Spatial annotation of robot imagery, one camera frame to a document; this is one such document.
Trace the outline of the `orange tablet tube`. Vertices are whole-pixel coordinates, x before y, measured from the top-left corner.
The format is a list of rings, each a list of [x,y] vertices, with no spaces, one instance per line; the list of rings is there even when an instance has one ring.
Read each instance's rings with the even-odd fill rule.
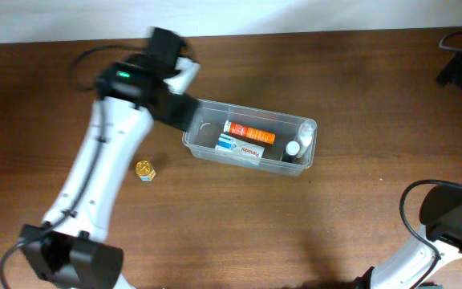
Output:
[[[263,131],[260,129],[244,126],[231,121],[226,121],[224,124],[224,132],[231,133],[237,136],[243,136],[245,138],[256,140],[268,145],[272,145],[275,142],[276,135],[271,132]]]

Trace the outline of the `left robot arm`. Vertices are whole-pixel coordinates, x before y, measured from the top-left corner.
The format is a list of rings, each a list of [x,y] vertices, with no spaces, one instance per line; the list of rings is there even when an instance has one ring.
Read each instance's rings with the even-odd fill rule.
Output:
[[[58,288],[129,288],[124,252],[105,240],[132,158],[159,121],[183,132],[200,102],[186,90],[200,69],[188,44],[155,27],[146,47],[95,78],[98,93],[69,176],[40,226],[24,225],[16,244],[43,281]]]

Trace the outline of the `white spray bottle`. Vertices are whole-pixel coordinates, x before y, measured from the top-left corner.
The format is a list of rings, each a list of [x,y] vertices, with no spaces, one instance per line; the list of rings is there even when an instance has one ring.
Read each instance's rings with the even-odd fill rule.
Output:
[[[300,149],[296,154],[297,158],[303,157],[306,150],[310,147],[317,125],[313,120],[306,120],[299,127],[295,140],[298,142]]]

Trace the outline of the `clear plastic container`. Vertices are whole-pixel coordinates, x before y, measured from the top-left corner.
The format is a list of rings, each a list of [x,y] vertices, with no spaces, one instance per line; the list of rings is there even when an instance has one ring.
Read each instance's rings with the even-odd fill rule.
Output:
[[[224,133],[226,121],[271,132],[275,135],[274,143],[266,144],[239,136],[239,140],[262,147],[263,153],[245,155],[228,149],[218,149],[217,144]],[[292,162],[284,162],[282,154],[288,142],[297,138],[303,124],[308,124],[313,129],[317,128],[316,121],[311,118],[201,100],[190,128],[182,136],[182,142],[196,158],[298,176],[304,169],[312,166],[317,133],[313,133],[309,148],[302,157]]]

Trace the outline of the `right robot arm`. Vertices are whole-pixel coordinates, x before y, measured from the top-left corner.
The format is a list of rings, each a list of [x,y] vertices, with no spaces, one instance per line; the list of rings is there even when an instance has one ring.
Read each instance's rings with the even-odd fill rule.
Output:
[[[421,185],[430,185],[431,190],[419,210],[419,227],[413,228],[405,202],[410,191]],[[385,263],[356,278],[355,288],[425,288],[428,278],[440,268],[462,258],[462,184],[415,181],[403,191],[399,213],[410,239]]]

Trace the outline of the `white Panadol medicine box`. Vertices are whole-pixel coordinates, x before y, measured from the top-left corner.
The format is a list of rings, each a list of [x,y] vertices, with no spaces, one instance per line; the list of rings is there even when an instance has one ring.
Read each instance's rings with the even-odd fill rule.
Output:
[[[222,133],[217,140],[215,149],[227,157],[259,165],[265,148]]]

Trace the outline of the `dark bottle white cap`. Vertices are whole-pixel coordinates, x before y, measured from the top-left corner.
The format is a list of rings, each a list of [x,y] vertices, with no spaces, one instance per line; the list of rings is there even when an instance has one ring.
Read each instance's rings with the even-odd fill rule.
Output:
[[[288,142],[282,154],[281,161],[287,162],[287,163],[294,163],[299,150],[300,150],[300,144],[297,141],[292,140]]]

